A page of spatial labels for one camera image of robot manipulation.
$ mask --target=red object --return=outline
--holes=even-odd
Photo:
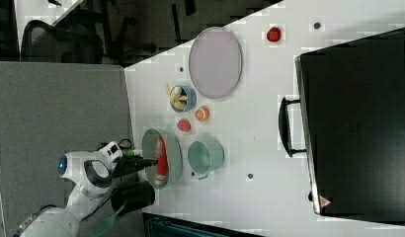
[[[267,39],[272,42],[278,42],[281,39],[281,30],[280,28],[273,27],[267,33]]]
[[[322,207],[332,204],[331,201],[327,200],[326,198],[324,198],[322,196],[319,196],[319,200],[320,200],[320,206],[322,206]]]
[[[157,174],[160,176],[166,176],[168,174],[168,156],[166,155],[166,145],[165,140],[163,140],[162,135],[159,135],[157,139]]]
[[[191,130],[191,123],[187,119],[181,119],[178,122],[178,129],[181,131],[190,131]]]

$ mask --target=small blue bowl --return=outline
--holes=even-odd
[[[192,87],[189,87],[189,86],[175,86],[174,88],[172,88],[171,93],[176,87],[181,87],[182,88],[182,94],[181,95],[182,96],[187,96],[187,101],[186,101],[187,105],[185,106],[183,111],[180,111],[180,110],[177,110],[174,107],[174,105],[172,105],[172,103],[170,103],[172,109],[177,113],[182,113],[182,112],[187,112],[187,111],[192,110],[196,106],[196,103],[197,103],[196,91]]]

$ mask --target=bowl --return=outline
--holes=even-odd
[[[221,144],[212,136],[203,134],[188,149],[188,161],[199,175],[199,180],[208,177],[211,171],[220,168],[224,162]]]
[[[197,95],[196,95],[196,91],[190,87],[190,86],[175,86],[174,88],[172,88],[171,93],[174,91],[174,89],[176,87],[181,87],[182,88],[182,93],[181,96],[187,96],[187,101],[186,101],[186,105],[183,111],[178,110],[174,107],[174,105],[171,104],[172,109],[177,112],[177,113],[181,113],[181,112],[187,112],[190,111],[194,108],[194,106],[197,103]]]
[[[166,178],[167,181],[161,185],[156,184],[155,178],[157,175],[157,166],[147,167],[144,169],[148,182],[156,190],[161,190],[175,183],[175,181],[179,179],[182,172],[182,155],[178,139],[174,134],[166,130],[150,128],[144,132],[143,140],[141,142],[143,158],[156,159],[158,152],[156,146],[159,135],[162,135],[166,146],[166,155],[169,167]]]

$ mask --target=white table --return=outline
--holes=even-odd
[[[83,0],[57,0],[57,2],[61,7],[48,3],[47,0],[14,0],[20,51],[24,29],[28,22],[40,20],[55,26]]]
[[[315,22],[322,24],[318,31]],[[266,40],[273,26],[283,30],[278,44]],[[144,211],[263,236],[405,236],[405,227],[314,214],[306,159],[289,158],[278,131],[282,96],[298,94],[296,56],[404,26],[405,0],[291,0],[230,24],[224,28],[236,35],[243,55],[241,81],[223,101],[198,95],[197,107],[212,111],[206,124],[193,112],[173,112],[165,94],[165,83],[192,85],[187,67],[192,41],[127,68],[136,147],[146,129],[162,127],[176,133],[184,162],[180,180],[157,192],[155,204]],[[292,107],[293,142],[301,148],[299,106]],[[176,128],[181,118],[191,118],[192,134]],[[214,135],[225,150],[223,168],[202,181],[191,176],[187,158],[199,133]]]

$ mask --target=teal bowl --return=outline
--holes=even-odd
[[[220,168],[224,162],[224,151],[220,143],[209,135],[201,135],[188,150],[191,168],[199,175],[199,180],[208,177],[209,172]]]

